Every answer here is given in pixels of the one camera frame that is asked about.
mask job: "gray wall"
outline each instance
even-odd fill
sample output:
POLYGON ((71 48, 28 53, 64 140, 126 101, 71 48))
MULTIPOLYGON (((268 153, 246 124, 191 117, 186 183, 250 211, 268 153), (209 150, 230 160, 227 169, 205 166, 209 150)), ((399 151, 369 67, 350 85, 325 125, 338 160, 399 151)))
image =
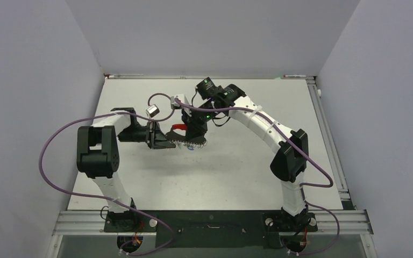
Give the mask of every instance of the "gray wall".
MULTIPOLYGON (((64 0, 0 1, 0 257, 44 257, 68 196, 40 177, 45 140, 93 114, 103 84, 64 0)), ((74 129, 47 152, 49 178, 72 188, 74 129)))
POLYGON ((359 0, 67 0, 106 73, 317 75, 359 0))
POLYGON ((360 1, 318 84, 379 256, 413 257, 413 1, 360 1))

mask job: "black clamp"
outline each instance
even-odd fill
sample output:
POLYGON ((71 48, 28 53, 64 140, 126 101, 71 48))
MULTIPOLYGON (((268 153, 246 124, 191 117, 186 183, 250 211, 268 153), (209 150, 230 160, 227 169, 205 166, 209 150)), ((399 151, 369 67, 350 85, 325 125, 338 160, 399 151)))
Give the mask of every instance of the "black clamp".
MULTIPOLYGON (((290 131, 292 136, 290 140, 308 155, 308 135, 302 129, 290 131)), ((288 142, 280 142, 281 148, 273 158, 270 169, 273 174, 282 181, 295 182, 295 178, 305 171, 306 159, 295 150, 288 142)))

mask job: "screw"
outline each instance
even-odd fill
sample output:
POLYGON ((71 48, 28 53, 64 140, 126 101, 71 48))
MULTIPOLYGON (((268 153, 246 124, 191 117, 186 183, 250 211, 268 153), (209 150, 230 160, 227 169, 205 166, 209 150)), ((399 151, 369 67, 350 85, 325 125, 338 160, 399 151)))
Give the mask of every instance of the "screw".
POLYGON ((149 220, 149 226, 150 227, 155 227, 157 224, 158 224, 157 220, 154 220, 154 219, 149 220))

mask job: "red object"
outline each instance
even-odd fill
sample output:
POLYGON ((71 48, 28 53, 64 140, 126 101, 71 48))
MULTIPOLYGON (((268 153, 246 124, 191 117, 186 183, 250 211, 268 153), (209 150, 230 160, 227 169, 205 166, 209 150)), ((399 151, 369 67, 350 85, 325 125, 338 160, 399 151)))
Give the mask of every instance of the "red object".
POLYGON ((172 130, 180 129, 182 131, 186 131, 187 127, 185 124, 174 124, 172 125, 172 130))

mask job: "cable tie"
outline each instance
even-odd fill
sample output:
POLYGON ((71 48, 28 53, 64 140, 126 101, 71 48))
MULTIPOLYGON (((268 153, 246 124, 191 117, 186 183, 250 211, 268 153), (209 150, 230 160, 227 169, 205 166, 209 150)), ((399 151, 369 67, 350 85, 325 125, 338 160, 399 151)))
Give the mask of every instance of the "cable tie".
POLYGON ((255 109, 254 109, 254 111, 252 111, 252 113, 250 114, 250 116, 249 116, 249 118, 251 119, 253 116, 255 116, 255 114, 257 113, 257 112, 259 112, 260 110, 262 110, 262 106, 261 105, 258 105, 255 109))
POLYGON ((273 121, 273 123, 267 128, 267 130, 265 131, 265 133, 270 130, 275 124, 277 123, 276 120, 273 121))

